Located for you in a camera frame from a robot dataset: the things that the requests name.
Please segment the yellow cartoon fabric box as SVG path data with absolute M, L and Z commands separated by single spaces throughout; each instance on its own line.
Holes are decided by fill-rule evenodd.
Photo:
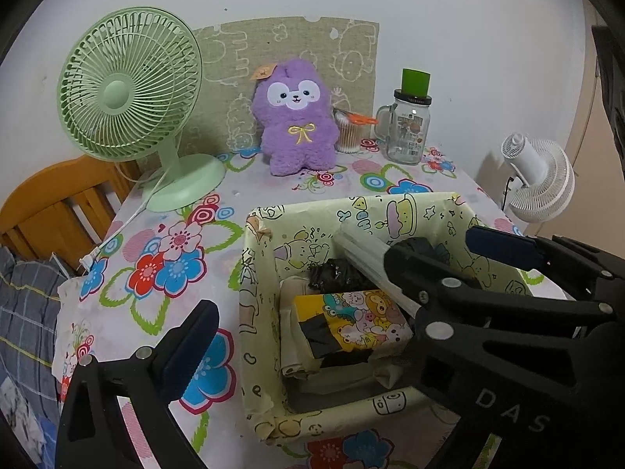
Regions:
M 265 206 L 246 222 L 241 289 L 241 386 L 248 423 L 271 445 L 295 439 L 333 436 L 370 424 L 386 415 L 430 405 L 413 387 L 387 394 L 366 393 L 303 405 L 289 399 L 283 357 L 292 347 L 290 323 L 281 319 L 282 282 L 301 276 L 339 254 L 332 236 L 347 222 L 391 245 L 425 236 L 449 258 L 451 268 L 478 278 L 497 292 L 563 299 L 564 291 L 536 271 L 523 272 L 470 253 L 467 229 L 484 221 L 453 192 L 355 196 L 342 199 Z

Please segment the cotton swab container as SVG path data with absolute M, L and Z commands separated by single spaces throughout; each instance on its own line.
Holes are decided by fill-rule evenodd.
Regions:
M 359 151 L 360 144 L 370 134 L 370 130 L 378 121 L 371 116 L 333 109 L 333 118 L 339 129 L 339 138 L 335 144 L 337 151 L 354 154 Z

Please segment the floral tablecloth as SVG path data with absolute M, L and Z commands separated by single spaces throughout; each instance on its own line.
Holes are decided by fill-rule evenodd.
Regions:
M 512 231 L 491 198 L 442 151 L 421 162 L 390 162 L 373 139 L 341 154 L 330 170 L 271 175 L 262 154 L 221 157 L 225 178 L 214 193 L 167 213 L 141 211 L 131 194 L 112 222 L 89 273 L 64 283 L 54 373 L 68 383 L 79 359 L 122 359 L 156 345 L 200 300 L 214 302 L 219 329 L 171 412 L 210 468 L 416 468 L 451 430 L 434 408 L 386 415 L 342 434 L 268 445 L 247 420 L 241 386 L 239 290 L 249 214 L 265 206 L 355 196 L 453 192 L 483 219 Z

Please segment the purple plush toy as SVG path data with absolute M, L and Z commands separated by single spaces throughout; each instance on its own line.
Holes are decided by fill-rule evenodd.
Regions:
M 262 127 L 261 149 L 270 173 L 286 177 L 333 168 L 339 129 L 329 90 L 314 64 L 299 57 L 264 64 L 252 79 L 251 111 Z

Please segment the glass mug jar green lid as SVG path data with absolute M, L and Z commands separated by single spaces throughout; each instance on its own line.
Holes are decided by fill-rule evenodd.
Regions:
M 430 124 L 430 74 L 403 69 L 400 87 L 393 92 L 393 103 L 376 112 L 374 136 L 386 145 L 387 157 L 396 163 L 421 162 Z

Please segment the beige door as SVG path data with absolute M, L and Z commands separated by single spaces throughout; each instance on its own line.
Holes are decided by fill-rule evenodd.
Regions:
M 589 0 L 582 0 L 586 53 L 582 89 L 566 145 L 575 190 L 568 208 L 534 227 L 538 236 L 562 235 L 624 255 L 624 179 L 619 155 L 603 105 L 598 57 L 591 33 L 603 19 Z

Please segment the beige gauze roll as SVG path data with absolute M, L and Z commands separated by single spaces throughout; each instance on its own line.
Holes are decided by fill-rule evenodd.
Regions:
M 286 278 L 280 289 L 280 359 L 281 372 L 286 378 L 306 380 L 317 373 L 321 363 L 313 357 L 305 339 L 293 301 L 299 295 L 314 294 L 308 287 L 308 278 L 295 275 Z

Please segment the white floor fan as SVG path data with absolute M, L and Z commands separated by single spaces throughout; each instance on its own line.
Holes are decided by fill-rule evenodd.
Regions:
M 543 224 L 568 208 L 575 175 L 561 145 L 515 132 L 501 144 L 501 155 L 520 181 L 504 203 L 518 219 Z

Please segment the green cartoon cardboard panel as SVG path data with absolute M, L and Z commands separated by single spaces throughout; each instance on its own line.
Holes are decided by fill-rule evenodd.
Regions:
M 218 155 L 259 144 L 251 113 L 253 73 L 299 57 L 314 65 L 332 105 L 373 111 L 379 24 L 351 18 L 270 17 L 232 21 L 194 31 L 202 58 L 200 94 L 179 152 Z

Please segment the clear plastic bag bundle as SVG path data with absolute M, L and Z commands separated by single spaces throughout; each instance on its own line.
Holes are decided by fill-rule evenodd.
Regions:
M 411 318 L 416 317 L 421 305 L 406 297 L 399 286 L 390 282 L 384 271 L 384 254 L 390 249 L 386 243 L 352 222 L 342 222 L 332 240 L 341 256 L 387 293 Z

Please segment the yellow cartoon tissue pack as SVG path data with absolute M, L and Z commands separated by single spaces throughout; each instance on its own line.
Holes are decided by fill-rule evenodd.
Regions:
M 311 355 L 378 351 L 394 354 L 412 338 L 402 311 L 381 290 L 297 295 L 296 333 Z

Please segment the white towel pack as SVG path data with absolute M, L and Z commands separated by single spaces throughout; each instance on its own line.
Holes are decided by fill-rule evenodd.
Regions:
M 403 377 L 407 365 L 399 358 L 374 359 L 346 366 L 326 367 L 298 379 L 296 389 L 304 394 L 330 395 L 360 387 L 391 390 Z

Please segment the grey plaid pillow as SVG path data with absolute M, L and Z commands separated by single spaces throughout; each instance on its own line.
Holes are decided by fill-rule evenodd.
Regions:
M 22 260 L 1 249 L 1 377 L 16 385 L 37 418 L 54 426 L 59 395 L 52 363 L 63 282 L 49 261 Z

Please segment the black plastic bag roll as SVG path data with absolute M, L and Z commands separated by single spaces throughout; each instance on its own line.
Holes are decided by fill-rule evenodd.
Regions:
M 375 284 L 346 258 L 330 258 L 323 264 L 311 266 L 309 287 L 320 293 L 342 293 L 373 290 Z

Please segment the green desk fan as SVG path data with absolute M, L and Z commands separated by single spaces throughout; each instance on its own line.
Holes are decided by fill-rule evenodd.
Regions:
M 223 162 L 180 156 L 178 140 L 195 109 L 202 58 L 191 29 L 174 14 L 127 7 L 97 21 L 61 69 L 57 108 L 64 132 L 85 154 L 122 163 L 158 155 L 142 199 L 152 212 L 192 204 L 223 182 Z

